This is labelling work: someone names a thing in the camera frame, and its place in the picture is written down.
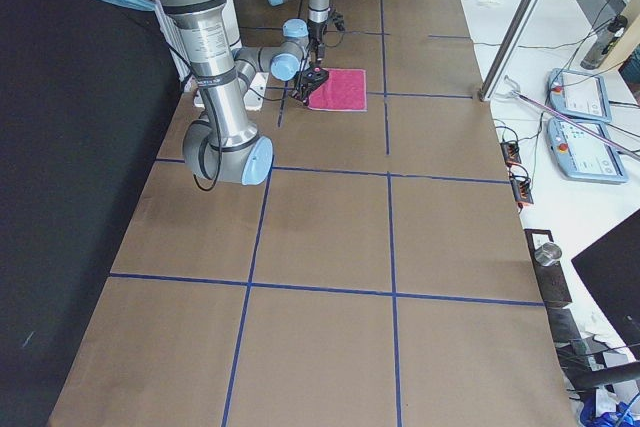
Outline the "pink towel grey back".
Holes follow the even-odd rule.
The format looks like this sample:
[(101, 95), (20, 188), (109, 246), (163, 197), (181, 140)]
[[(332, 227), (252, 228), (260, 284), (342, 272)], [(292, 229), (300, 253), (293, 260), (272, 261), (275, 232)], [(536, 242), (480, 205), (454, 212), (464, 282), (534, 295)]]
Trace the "pink towel grey back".
[(366, 71), (329, 68), (328, 79), (309, 97), (308, 107), (315, 111), (366, 112)]

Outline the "grabber reach tool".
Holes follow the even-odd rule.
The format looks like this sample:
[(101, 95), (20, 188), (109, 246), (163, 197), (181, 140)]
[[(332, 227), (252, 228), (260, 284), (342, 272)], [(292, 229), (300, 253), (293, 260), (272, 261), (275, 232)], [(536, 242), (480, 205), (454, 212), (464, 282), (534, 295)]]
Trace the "grabber reach tool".
[(600, 141), (601, 143), (611, 147), (612, 149), (614, 149), (617, 152), (621, 152), (629, 157), (631, 157), (633, 160), (639, 162), (640, 161), (640, 157), (637, 153), (633, 152), (632, 150), (622, 146), (619, 143), (614, 142), (613, 140), (609, 139), (608, 137), (606, 137), (604, 134), (598, 134), (597, 132), (582, 126), (581, 124), (579, 124), (577, 121), (572, 120), (570, 117), (558, 112), (557, 110), (554, 110), (551, 107), (548, 107), (544, 104), (541, 104), (540, 102), (533, 100), (529, 97), (527, 97), (526, 95), (524, 95), (521, 90), (520, 90), (520, 85), (513, 79), (511, 79), (508, 75), (505, 75), (503, 78), (504, 82), (511, 88), (510, 92), (507, 94), (507, 98), (508, 99), (518, 99), (522, 102), (528, 103), (538, 109), (540, 109), (541, 111), (583, 131), (584, 133), (586, 133), (587, 135), (597, 139), (598, 141)]

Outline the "orange power strip far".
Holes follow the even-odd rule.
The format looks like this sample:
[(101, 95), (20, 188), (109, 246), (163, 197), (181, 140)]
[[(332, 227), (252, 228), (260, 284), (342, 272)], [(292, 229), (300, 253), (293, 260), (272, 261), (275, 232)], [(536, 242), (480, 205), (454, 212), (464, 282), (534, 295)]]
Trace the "orange power strip far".
[(500, 148), (507, 167), (522, 165), (520, 147), (516, 140), (502, 141)]

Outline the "orange power strip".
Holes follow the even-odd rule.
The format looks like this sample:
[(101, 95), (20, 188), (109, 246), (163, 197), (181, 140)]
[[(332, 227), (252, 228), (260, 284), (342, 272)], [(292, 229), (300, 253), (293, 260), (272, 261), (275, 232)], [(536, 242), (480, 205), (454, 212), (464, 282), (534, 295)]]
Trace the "orange power strip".
[(528, 175), (510, 174), (509, 182), (514, 200), (520, 208), (532, 206), (534, 204), (531, 190), (531, 178)]
[(507, 167), (522, 165), (520, 147), (516, 140), (502, 141), (500, 148)]

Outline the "orange power strip near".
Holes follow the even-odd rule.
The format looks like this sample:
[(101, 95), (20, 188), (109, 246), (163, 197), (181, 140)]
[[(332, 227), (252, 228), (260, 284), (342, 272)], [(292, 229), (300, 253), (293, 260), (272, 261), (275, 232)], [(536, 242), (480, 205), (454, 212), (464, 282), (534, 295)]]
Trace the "orange power strip near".
[(514, 200), (520, 208), (532, 206), (534, 204), (531, 190), (531, 178), (528, 175), (510, 174), (509, 182)]

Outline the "upper teach pendant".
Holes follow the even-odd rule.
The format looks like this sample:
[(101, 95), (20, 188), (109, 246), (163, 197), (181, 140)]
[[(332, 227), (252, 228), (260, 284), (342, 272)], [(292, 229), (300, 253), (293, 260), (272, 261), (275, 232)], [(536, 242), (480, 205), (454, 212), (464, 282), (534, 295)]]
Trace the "upper teach pendant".
[(551, 107), (566, 116), (604, 123), (612, 121), (601, 75), (555, 68), (548, 75), (548, 96)]

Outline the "teach pendant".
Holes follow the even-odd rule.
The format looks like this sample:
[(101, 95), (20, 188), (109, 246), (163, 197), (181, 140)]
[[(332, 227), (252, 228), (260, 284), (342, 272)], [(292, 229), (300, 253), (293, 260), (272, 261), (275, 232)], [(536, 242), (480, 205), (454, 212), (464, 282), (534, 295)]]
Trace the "teach pendant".
[(600, 140), (609, 138), (602, 122), (579, 120), (577, 126), (552, 118), (547, 124), (551, 156), (569, 180), (620, 185), (629, 178), (619, 154)]
[(604, 123), (612, 121), (601, 75), (555, 68), (548, 75), (548, 96), (551, 107), (566, 116)]

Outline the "lower teach pendant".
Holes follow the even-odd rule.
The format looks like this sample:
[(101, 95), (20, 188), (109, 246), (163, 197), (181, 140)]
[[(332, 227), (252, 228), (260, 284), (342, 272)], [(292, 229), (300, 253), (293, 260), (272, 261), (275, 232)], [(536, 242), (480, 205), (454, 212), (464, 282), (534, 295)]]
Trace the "lower teach pendant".
[(620, 185), (629, 178), (619, 154), (600, 140), (609, 138), (602, 122), (579, 120), (577, 126), (552, 118), (547, 124), (551, 156), (569, 180)]

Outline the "dark drink bottle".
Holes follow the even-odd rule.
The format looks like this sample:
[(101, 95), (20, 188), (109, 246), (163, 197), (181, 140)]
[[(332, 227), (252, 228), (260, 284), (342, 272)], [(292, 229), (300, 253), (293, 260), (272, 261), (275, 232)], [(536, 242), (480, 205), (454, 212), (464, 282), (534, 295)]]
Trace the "dark drink bottle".
[(614, 17), (607, 27), (598, 34), (595, 43), (582, 59), (581, 67), (586, 70), (599, 68), (620, 37), (624, 34), (627, 26), (628, 19), (624, 15)]

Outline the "small metal cup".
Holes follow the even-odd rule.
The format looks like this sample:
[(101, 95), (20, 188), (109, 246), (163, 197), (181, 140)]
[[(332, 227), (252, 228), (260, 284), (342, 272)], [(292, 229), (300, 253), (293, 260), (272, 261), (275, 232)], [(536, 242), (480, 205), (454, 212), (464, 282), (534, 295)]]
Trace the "small metal cup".
[(551, 266), (560, 261), (561, 248), (554, 242), (545, 242), (534, 250), (535, 262), (543, 267)]

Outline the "black plate under cup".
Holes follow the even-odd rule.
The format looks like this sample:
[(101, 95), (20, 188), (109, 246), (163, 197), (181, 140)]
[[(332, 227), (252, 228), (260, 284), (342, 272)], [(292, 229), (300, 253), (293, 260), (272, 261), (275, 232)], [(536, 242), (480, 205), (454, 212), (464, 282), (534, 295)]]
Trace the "black plate under cup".
[(542, 300), (547, 307), (567, 307), (572, 303), (572, 298), (560, 261), (551, 266), (543, 267), (538, 265), (534, 260), (534, 250), (538, 246), (545, 242), (555, 243), (551, 231), (525, 229), (524, 233)]

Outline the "black monitor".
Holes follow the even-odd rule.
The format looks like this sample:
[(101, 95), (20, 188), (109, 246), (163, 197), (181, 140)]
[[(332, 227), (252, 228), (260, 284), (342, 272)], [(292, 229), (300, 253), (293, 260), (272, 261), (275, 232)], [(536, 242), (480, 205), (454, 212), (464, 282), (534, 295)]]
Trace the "black monitor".
[(571, 262), (623, 345), (639, 358), (639, 211)]

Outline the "aluminium frame post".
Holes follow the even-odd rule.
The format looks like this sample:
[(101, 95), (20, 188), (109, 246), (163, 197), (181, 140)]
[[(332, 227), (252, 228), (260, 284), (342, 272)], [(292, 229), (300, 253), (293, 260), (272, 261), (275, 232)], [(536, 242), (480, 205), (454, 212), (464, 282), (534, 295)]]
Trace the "aluminium frame post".
[(506, 75), (507, 68), (518, 47), (520, 38), (538, 2), (539, 0), (520, 1), (489, 72), (479, 89), (478, 95), (481, 101), (490, 101), (496, 95), (498, 86)]

